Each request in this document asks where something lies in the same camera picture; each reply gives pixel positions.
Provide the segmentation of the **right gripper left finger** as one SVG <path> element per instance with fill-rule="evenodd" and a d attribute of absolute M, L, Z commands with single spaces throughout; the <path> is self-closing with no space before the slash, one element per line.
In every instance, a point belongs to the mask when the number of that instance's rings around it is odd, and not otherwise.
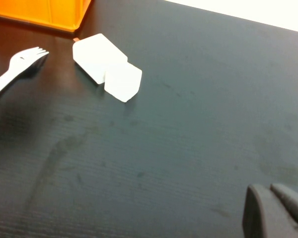
<path fill-rule="evenodd" d="M 298 223 L 270 187 L 260 184 L 247 188 L 242 228 L 245 238 L 298 238 Z"/>

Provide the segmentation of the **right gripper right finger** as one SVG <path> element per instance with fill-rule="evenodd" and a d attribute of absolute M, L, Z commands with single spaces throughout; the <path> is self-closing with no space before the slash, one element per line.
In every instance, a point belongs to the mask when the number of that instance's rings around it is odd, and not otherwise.
<path fill-rule="evenodd" d="M 273 183 L 270 190 L 278 197 L 292 218 L 298 223 L 298 193 L 281 183 Z"/>

